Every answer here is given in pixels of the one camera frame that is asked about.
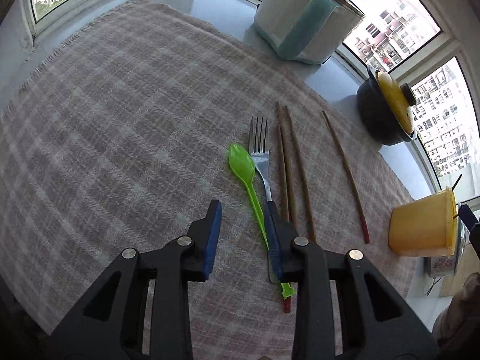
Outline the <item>right hand white glove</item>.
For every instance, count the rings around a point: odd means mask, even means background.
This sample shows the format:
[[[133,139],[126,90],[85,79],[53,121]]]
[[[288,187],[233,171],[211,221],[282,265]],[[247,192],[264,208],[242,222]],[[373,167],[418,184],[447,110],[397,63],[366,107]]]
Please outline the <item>right hand white glove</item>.
[[[479,273],[469,275],[461,290],[455,293],[449,306],[433,324],[433,337],[443,344],[459,332],[461,326],[473,316],[479,316]]]

